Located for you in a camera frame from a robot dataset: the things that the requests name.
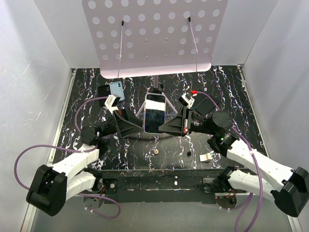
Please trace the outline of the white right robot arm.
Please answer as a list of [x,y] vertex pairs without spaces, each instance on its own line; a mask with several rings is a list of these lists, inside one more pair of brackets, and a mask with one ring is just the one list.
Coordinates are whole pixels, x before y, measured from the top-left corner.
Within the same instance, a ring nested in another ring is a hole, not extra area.
[[159,131],[176,136],[190,132],[211,135],[207,141],[211,149],[233,160],[254,175],[235,167],[226,168],[217,178],[217,185],[224,192],[240,189],[260,195],[285,214],[298,217],[309,201],[309,173],[302,167],[293,169],[277,163],[250,147],[233,130],[227,112],[219,110],[202,118],[193,110],[183,107],[175,118],[159,127]]

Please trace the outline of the black smartphone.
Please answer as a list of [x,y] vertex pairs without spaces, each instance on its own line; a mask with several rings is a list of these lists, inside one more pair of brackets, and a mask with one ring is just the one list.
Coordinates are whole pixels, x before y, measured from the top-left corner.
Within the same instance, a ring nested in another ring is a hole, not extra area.
[[194,98],[194,103],[192,105],[193,109],[196,109],[205,100],[205,96],[202,94],[198,94],[193,98]]

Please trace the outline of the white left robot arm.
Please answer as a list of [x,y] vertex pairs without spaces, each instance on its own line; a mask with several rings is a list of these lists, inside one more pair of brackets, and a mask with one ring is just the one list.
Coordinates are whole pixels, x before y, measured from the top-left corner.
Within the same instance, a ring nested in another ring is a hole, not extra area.
[[113,111],[112,116],[81,129],[82,146],[52,166],[40,166],[28,190],[26,201],[50,216],[60,212],[65,202],[84,190],[98,193],[102,175],[88,165],[97,161],[108,148],[105,136],[117,133],[120,138],[140,133],[143,121],[130,110]]

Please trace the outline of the black device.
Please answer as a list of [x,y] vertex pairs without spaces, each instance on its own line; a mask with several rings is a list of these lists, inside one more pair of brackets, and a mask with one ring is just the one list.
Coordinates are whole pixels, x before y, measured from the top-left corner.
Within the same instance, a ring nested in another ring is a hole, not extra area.
[[163,134],[159,130],[159,127],[165,124],[165,96],[162,94],[148,93],[144,103],[144,131],[150,134]]

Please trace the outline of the light blue phone case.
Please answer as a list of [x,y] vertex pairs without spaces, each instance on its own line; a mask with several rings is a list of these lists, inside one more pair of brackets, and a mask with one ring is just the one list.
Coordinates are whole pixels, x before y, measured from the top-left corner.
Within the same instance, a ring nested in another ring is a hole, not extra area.
[[117,95],[120,97],[120,102],[125,100],[124,90],[121,81],[112,82],[109,84],[110,92],[112,95]]

